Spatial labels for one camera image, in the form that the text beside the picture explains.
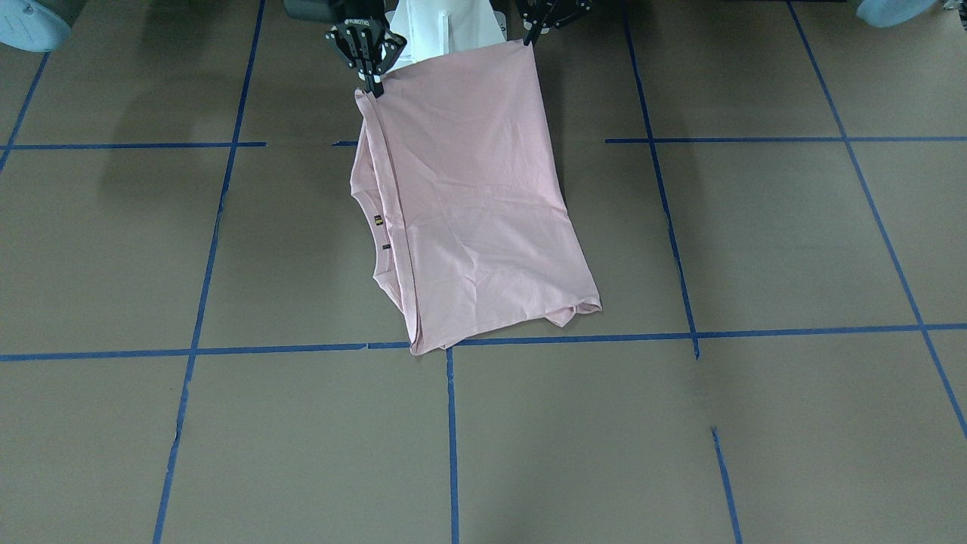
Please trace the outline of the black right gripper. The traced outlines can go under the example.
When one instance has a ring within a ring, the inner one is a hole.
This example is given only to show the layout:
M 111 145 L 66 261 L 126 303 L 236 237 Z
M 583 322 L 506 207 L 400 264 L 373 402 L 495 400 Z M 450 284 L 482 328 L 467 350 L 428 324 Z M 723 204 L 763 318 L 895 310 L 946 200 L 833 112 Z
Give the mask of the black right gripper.
M 382 97 L 382 76 L 396 66 L 407 46 L 391 31 L 385 1 L 329 1 L 334 27 L 326 35 L 365 82 L 367 93 Z

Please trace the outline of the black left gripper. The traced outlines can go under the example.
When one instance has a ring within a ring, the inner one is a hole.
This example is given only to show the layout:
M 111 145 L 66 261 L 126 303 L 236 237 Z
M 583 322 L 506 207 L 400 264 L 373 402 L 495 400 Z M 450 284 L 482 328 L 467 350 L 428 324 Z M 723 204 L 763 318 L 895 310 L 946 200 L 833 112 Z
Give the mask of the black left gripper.
M 546 29 L 560 29 L 580 20 L 593 9 L 594 1 L 517 1 L 524 28 L 523 45 L 535 45 Z

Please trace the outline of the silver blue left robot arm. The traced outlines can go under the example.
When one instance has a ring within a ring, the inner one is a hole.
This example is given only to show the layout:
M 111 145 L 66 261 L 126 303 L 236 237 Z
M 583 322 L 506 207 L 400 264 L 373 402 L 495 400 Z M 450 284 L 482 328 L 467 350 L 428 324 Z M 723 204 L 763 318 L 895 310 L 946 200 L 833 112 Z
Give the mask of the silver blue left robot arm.
M 524 27 L 523 42 L 526 45 L 535 45 L 539 37 L 554 31 L 559 33 L 563 28 L 571 23 L 587 18 L 590 21 L 588 28 L 577 32 L 580 40 L 590 44 L 594 36 L 603 38 L 606 35 L 619 34 L 629 37 L 632 34 L 633 20 L 639 14 L 649 17 L 650 2 L 646 1 L 643 10 L 635 1 L 619 1 L 612 5 L 610 1 L 601 1 L 602 11 L 600 14 L 593 14 L 595 1 L 514 1 L 517 14 L 521 18 Z M 717 4 L 721 10 L 715 10 L 712 4 Z M 729 15 L 730 11 L 725 9 L 726 4 L 731 1 L 697 1 L 703 9 L 703 17 L 695 24 L 687 25 L 679 31 L 664 33 L 660 25 L 652 20 L 644 22 L 646 30 L 653 30 L 653 37 L 657 41 L 669 39 L 670 42 L 677 42 L 681 37 L 698 37 L 699 34 L 712 33 L 721 34 L 724 39 L 738 38 L 770 38 L 770 33 L 763 33 L 759 24 L 755 21 L 739 22 L 738 20 L 723 20 L 712 23 L 711 17 L 714 14 Z M 932 11 L 938 1 L 846 1 L 846 4 L 853 11 L 855 17 L 863 21 L 868 27 L 877 29 L 887 29 L 904 24 L 928 11 Z

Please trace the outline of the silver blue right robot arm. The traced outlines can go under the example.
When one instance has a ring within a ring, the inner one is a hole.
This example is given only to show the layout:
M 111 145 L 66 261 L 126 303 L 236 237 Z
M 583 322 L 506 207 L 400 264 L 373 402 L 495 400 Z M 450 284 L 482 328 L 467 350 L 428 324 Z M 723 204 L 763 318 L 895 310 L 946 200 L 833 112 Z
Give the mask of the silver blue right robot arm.
M 35 53 L 55 51 L 70 37 L 84 1 L 3 1 L 1 41 Z M 326 24 L 325 41 L 365 83 L 374 97 L 383 94 L 382 77 L 393 68 L 407 40 L 391 31 L 383 1 L 284 1 L 293 20 Z

